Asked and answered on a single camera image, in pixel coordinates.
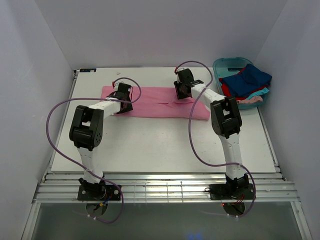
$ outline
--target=wrinkle in pink cloth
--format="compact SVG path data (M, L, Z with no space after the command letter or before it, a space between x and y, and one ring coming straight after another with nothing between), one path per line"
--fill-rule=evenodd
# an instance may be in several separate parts
M106 98L114 91L112 86L102 88L101 98ZM154 87L142 86L140 99L133 103L133 110L115 116L127 116L137 118L189 118L191 107L195 99L188 97L177 99L176 89L174 87ZM138 87L133 87L132 100L139 95ZM192 118L199 120L208 120L210 112L206 106L198 101Z
M238 104L254 104L256 102L262 102L263 99L261 96L253 96L251 99L244 99L236 101Z

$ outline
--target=black mounting plate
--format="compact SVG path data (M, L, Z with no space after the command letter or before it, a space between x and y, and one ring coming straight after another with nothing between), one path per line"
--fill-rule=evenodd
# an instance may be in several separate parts
M229 200L230 194L228 193L227 185L224 184L210 184L209 185L210 199L211 200ZM248 187L242 188L239 191L233 192L232 196L242 197L243 200L252 200L254 199L254 186L250 183Z
M116 186L105 185L105 189L106 189L107 197L110 198L109 201L121 200L121 194ZM93 198L88 191L85 191L85 188L82 185L79 186L77 199L79 201L99 201L99 199Z

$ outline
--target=white wall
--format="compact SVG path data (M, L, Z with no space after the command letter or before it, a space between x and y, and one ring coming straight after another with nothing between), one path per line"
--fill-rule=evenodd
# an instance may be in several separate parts
M254 60L287 0L35 0L72 69Z
M68 97L73 72L34 0L0 3L0 239L17 240L52 152L47 114Z
M254 63L273 77L263 117L313 239L320 239L320 2L289 0Z

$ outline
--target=white table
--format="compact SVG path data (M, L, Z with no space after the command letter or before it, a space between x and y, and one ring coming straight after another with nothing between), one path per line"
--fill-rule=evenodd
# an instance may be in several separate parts
M190 69L195 79L209 82L206 69ZM132 78L148 87L174 87L176 80L174 67L97 68L96 72L78 74L72 98L99 98L102 87L110 86L119 77ZM217 90L215 82L211 88ZM94 103L90 100L70 103L58 140L57 147L78 162L81 162L80 155L69 140L71 122L76 106ZM258 110L242 110L240 114L243 165L253 173L274 173L274 162ZM211 164L224 163L222 145L212 129L211 120L193 120L191 128L195 148L202 159ZM188 120L183 118L107 117L97 155L102 170L108 173L219 173L226 170L225 167L206 166L197 160L189 143ZM56 153L51 171L81 172L82 169Z

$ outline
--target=light blue cloth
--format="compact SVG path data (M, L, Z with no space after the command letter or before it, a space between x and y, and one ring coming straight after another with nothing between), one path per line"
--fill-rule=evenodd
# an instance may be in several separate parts
M261 96L268 92L269 92L269 89L265 87L259 91L255 91L254 93L251 93L246 99L252 99L254 96Z

